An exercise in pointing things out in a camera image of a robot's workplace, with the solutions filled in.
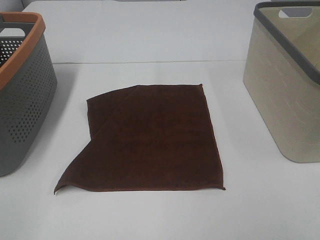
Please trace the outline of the grey perforated basket orange rim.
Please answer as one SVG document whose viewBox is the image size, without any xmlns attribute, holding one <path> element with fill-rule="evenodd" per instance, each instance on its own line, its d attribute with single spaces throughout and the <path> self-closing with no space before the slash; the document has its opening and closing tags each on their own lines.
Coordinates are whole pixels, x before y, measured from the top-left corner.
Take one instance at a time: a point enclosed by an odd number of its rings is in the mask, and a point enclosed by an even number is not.
<svg viewBox="0 0 320 240">
<path fill-rule="evenodd" d="M 0 29 L 23 36 L 0 38 L 0 175 L 16 171 L 26 158 L 52 104 L 57 78 L 35 12 L 1 12 Z"/>
</svg>

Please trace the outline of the brown towel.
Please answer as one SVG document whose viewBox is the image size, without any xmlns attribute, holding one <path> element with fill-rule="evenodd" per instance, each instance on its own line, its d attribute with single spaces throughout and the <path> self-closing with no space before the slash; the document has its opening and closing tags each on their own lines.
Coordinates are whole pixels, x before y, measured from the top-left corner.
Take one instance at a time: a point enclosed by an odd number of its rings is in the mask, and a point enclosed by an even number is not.
<svg viewBox="0 0 320 240">
<path fill-rule="evenodd" d="M 66 168 L 56 190 L 224 188 L 202 85 L 136 85 L 86 103 L 90 142 Z"/>
</svg>

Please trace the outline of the beige basket grey rim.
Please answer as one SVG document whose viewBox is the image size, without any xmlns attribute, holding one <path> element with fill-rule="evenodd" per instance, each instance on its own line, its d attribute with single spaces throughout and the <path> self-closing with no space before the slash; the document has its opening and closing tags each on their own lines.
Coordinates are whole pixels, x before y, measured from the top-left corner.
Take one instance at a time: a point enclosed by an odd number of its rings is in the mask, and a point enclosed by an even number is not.
<svg viewBox="0 0 320 240">
<path fill-rule="evenodd" d="M 256 4 L 243 83 L 279 151 L 320 160 L 320 3 Z"/>
</svg>

